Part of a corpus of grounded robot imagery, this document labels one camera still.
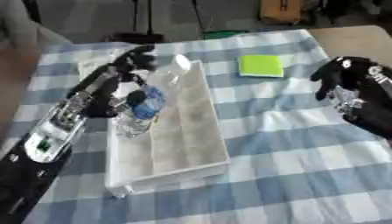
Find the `bottle cap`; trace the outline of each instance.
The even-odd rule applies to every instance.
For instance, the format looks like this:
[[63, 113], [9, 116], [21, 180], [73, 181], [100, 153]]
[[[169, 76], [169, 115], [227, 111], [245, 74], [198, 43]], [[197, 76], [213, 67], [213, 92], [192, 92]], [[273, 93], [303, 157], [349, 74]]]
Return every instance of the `bottle cap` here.
[[191, 67], [191, 61], [182, 54], [174, 56], [173, 61], [171, 62], [171, 70], [179, 76], [189, 73]]

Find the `tablecloth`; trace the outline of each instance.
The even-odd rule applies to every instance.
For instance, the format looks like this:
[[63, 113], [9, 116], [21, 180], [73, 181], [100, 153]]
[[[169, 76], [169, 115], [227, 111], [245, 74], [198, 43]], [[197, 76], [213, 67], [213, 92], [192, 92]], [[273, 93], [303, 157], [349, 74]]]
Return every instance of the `tablecloth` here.
[[[54, 46], [43, 55], [4, 148], [78, 82], [76, 63], [127, 50], [120, 43]], [[25, 223], [390, 223], [392, 157], [386, 142], [316, 101], [310, 75], [327, 56], [307, 31], [157, 45], [201, 60], [232, 159], [220, 176], [116, 199], [104, 188], [105, 120], [91, 120], [73, 157]], [[238, 74], [244, 54], [279, 55], [285, 77]]]

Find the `water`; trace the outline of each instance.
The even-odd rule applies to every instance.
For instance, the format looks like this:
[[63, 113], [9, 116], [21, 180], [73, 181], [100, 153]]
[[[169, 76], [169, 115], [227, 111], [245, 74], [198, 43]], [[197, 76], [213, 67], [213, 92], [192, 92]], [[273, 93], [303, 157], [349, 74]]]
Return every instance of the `water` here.
[[115, 126], [118, 134], [126, 137], [136, 137], [150, 128], [151, 121], [151, 119], [137, 118], [131, 110], [128, 110], [115, 119]]

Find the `robotic arm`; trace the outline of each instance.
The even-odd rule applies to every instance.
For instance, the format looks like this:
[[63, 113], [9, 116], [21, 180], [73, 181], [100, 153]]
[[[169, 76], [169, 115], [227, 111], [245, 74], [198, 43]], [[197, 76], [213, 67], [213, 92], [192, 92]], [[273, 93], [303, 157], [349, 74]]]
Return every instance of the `robotic arm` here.
[[343, 118], [364, 130], [392, 137], [392, 70], [370, 59], [338, 57], [312, 77], [321, 81], [316, 99], [332, 101]]
[[124, 98], [112, 94], [120, 82], [144, 80], [132, 73], [152, 70], [152, 45], [126, 52], [94, 70], [0, 160], [0, 223], [21, 223], [39, 202], [72, 154], [88, 118], [110, 118], [143, 102], [142, 90]]

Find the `floor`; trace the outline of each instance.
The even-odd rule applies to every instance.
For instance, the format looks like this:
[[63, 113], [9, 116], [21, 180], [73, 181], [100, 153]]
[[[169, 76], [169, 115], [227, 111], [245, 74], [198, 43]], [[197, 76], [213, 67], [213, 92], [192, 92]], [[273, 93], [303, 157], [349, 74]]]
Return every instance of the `floor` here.
[[[203, 25], [209, 31], [252, 32], [374, 24], [363, 10], [354, 10], [337, 24], [320, 17], [316, 26], [266, 25], [257, 20], [260, 0], [198, 0]], [[102, 41], [111, 32], [132, 32], [133, 0], [38, 0], [44, 26], [75, 43]], [[146, 31], [146, 1], [139, 4], [138, 31]], [[192, 0], [153, 0], [155, 32], [167, 42], [200, 39]]]

